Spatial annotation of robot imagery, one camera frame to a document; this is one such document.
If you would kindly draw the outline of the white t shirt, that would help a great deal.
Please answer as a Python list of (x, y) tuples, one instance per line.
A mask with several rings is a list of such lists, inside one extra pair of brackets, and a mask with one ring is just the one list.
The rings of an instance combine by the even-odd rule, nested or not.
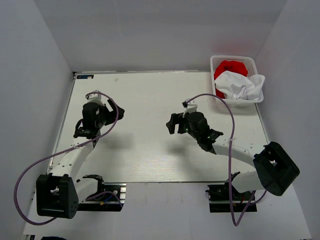
[(227, 70), (216, 78), (214, 84), (225, 99), (258, 101), (261, 99), (265, 79), (261, 74), (247, 77)]

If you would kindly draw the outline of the red t shirt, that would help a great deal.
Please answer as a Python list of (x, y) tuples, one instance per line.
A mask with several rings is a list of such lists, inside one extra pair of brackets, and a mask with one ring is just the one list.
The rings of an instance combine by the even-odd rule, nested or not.
[[(235, 60), (232, 60), (232, 61), (227, 61), (227, 60), (224, 60), (222, 61), (222, 63), (216, 68), (214, 74), (213, 74), (213, 77), (214, 77), (214, 82), (215, 80), (217, 79), (217, 77), (222, 74), (223, 72), (225, 71), (230, 71), (230, 72), (234, 72), (234, 73), (238, 73), (238, 74), (241, 74), (245, 77), (248, 76), (248, 71), (245, 67), (245, 65), (242, 63), (242, 62), (238, 62), (238, 61), (235, 61)], [(215, 90), (216, 90), (216, 95), (219, 96), (220, 98), (222, 99), (225, 99), (224, 95), (218, 91), (215, 87)]]

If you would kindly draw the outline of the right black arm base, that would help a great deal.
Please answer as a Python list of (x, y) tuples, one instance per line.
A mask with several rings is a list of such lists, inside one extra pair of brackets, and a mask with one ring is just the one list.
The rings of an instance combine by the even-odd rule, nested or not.
[[(209, 211), (210, 213), (230, 213), (230, 200), (229, 200), (229, 186), (224, 184), (209, 184), (205, 191), (208, 195)], [(250, 197), (252, 192), (246, 191), (239, 193), (232, 187), (232, 205), (235, 213), (241, 213)]]

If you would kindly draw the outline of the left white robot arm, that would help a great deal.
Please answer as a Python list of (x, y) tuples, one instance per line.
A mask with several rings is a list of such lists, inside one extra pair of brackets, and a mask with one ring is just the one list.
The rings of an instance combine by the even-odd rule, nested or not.
[(124, 117), (124, 109), (107, 101), (112, 110), (100, 99), (91, 100), (82, 107), (82, 118), (75, 125), (71, 151), (48, 173), (36, 180), (36, 210), (39, 216), (72, 219), (79, 204), (88, 198), (99, 200), (105, 196), (103, 177), (96, 174), (77, 174), (88, 155), (94, 150), (103, 126)]

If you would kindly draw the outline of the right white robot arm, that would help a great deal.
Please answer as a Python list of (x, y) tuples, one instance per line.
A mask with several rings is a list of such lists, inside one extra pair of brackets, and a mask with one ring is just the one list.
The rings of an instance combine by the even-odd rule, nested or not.
[(254, 168), (253, 171), (232, 174), (225, 192), (233, 200), (244, 192), (260, 190), (282, 196), (300, 174), (298, 166), (279, 143), (232, 143), (223, 138), (222, 132), (210, 128), (201, 112), (173, 113), (166, 127), (171, 135), (189, 134), (206, 152), (230, 156)]

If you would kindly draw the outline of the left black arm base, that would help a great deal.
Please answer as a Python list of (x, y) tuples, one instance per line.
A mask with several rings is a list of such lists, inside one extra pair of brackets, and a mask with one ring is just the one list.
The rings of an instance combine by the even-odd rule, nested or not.
[(120, 212), (126, 199), (126, 183), (103, 183), (97, 193), (78, 205), (80, 212)]

